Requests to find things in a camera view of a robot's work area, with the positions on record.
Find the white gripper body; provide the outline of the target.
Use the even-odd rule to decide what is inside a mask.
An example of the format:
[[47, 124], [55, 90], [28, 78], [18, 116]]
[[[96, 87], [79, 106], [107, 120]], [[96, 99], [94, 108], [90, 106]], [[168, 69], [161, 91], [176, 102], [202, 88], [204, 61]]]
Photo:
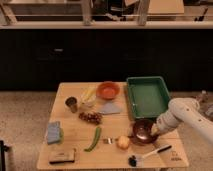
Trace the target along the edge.
[[177, 128], [177, 119], [170, 112], [165, 112], [157, 118], [156, 125], [158, 133], [163, 135]]

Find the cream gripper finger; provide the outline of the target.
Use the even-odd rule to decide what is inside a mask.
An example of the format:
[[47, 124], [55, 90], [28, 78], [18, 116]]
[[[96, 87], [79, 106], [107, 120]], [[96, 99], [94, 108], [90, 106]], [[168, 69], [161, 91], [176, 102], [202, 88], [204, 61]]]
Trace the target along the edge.
[[152, 136], [159, 135], [159, 129], [156, 124], [153, 124], [151, 128], [151, 135]]

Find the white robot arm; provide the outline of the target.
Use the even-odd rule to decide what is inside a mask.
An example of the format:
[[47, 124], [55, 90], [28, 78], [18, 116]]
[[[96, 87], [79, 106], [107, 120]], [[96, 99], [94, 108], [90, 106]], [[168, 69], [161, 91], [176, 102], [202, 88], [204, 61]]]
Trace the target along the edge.
[[167, 134], [184, 122], [213, 144], [213, 122], [200, 114], [199, 109], [199, 101], [195, 98], [171, 99], [168, 109], [157, 117], [156, 124], [151, 128], [151, 134]]

